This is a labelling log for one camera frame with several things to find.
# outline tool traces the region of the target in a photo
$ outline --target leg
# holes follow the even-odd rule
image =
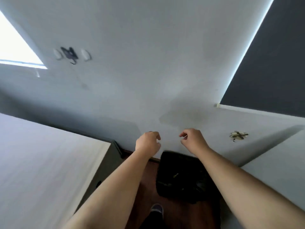
[[[163,221],[163,208],[155,204],[139,229],[167,229]]]

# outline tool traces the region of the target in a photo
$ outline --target sneaker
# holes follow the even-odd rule
[[[153,212],[153,211],[161,213],[162,218],[163,218],[164,210],[163,210],[163,207],[160,204],[158,204],[158,203],[154,204],[150,209],[150,212]]]

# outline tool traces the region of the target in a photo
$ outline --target window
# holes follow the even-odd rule
[[[0,63],[47,69],[0,11]]]

